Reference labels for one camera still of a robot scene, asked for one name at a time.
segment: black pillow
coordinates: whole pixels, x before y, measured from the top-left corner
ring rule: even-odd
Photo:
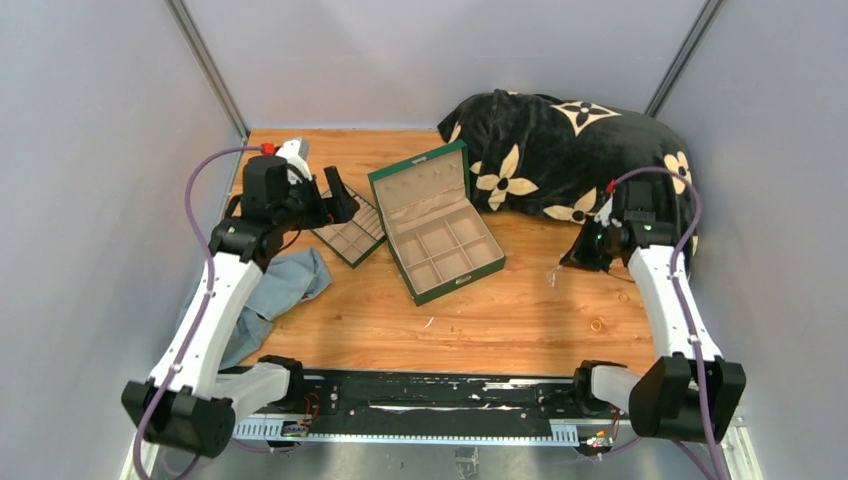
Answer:
[[[630,170],[662,166],[692,179],[686,146],[670,128],[590,102],[495,90],[460,103],[438,129],[445,142],[468,144],[471,202],[481,212],[515,210],[582,224],[603,206],[610,181]],[[662,174],[640,179],[665,199],[658,220],[682,233],[694,214],[683,182]],[[693,237],[687,254],[696,245]]]

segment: green jewelry box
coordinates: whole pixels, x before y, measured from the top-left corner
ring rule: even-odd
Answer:
[[[356,268],[386,241],[386,233],[383,231],[377,209],[347,185],[345,188],[359,204],[359,211],[347,223],[316,228],[312,233],[350,268]],[[330,195],[329,190],[321,194],[322,197]]]
[[[506,255],[469,200],[465,142],[371,172],[368,180],[416,305],[504,268]]]

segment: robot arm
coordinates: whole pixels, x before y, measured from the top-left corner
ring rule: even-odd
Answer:
[[[703,443],[692,346],[700,342],[710,419],[720,440],[744,390],[745,373],[741,365],[723,360],[707,332],[680,255],[674,272],[697,332],[690,335],[669,268],[679,234],[675,225],[656,219],[653,202],[650,184],[630,180],[620,185],[598,215],[584,224],[560,262],[607,270],[612,259],[622,258],[642,295],[658,357],[641,377],[623,365],[583,362],[574,375],[575,400],[589,415],[606,410],[609,404],[626,411],[639,436]]]
[[[244,194],[235,196],[210,241],[214,281],[204,268],[197,292],[168,350],[145,383],[130,381],[121,402],[136,426],[169,372],[173,377],[155,405],[145,440],[206,457],[220,454],[234,426],[259,408],[293,406],[303,397],[303,366],[292,359],[265,356],[250,370],[216,384],[218,366],[239,314],[280,251],[283,234],[353,218],[359,205],[344,188],[335,167],[324,169],[331,196],[322,198],[309,171],[308,144],[287,141],[274,154],[263,145],[244,168]],[[241,203],[241,215],[235,207]],[[212,284],[209,291],[207,284]],[[200,326],[192,321],[206,310]],[[187,349],[176,364],[178,352]]]

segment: white wall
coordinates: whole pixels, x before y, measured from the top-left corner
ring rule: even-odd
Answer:
[[[187,0],[251,128],[434,128],[495,87],[642,111],[703,0]]]
[[[769,480],[848,476],[846,18],[841,0],[728,1],[660,114],[694,156],[695,293],[745,366]]]
[[[0,0],[0,65],[0,478],[117,478],[236,137],[162,1]]]

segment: wooden floor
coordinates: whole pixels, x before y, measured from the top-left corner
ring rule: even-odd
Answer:
[[[443,144],[434,131],[391,130],[254,130],[249,143],[278,145],[295,136],[310,143],[308,161],[322,190],[323,167],[335,165],[372,201],[368,172]],[[240,175],[233,192],[241,192]],[[317,248],[333,284],[277,318],[245,363],[277,354],[306,367],[387,370],[571,374],[585,359],[624,363],[637,373],[650,367],[651,333],[634,284],[573,269],[557,273],[556,287],[549,283],[579,226],[508,212],[483,219],[507,255],[506,268],[421,307],[387,245],[354,270],[304,232],[292,250]],[[623,267],[612,273],[629,279]]]

